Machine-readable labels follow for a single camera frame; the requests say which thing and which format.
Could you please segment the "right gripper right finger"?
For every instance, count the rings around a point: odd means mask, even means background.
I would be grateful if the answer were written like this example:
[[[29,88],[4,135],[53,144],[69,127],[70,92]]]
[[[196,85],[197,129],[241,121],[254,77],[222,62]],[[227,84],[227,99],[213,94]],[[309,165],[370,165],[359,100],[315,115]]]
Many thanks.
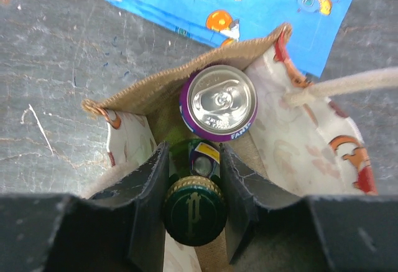
[[[397,197],[299,197],[263,178],[226,144],[228,261],[235,271],[396,271]]]

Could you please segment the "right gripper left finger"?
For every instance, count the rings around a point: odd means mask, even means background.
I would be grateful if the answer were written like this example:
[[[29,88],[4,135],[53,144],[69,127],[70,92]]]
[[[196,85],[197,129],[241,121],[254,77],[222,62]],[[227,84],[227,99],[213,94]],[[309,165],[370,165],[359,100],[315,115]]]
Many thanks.
[[[2,271],[162,271],[169,145],[89,199],[1,196]]]

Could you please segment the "green glass bottle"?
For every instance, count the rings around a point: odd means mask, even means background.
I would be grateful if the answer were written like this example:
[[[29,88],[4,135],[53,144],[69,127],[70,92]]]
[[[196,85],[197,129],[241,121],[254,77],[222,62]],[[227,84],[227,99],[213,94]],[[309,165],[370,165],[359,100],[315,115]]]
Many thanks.
[[[226,225],[220,149],[205,139],[186,139],[170,148],[169,189],[163,221],[169,235],[188,246],[212,242]]]

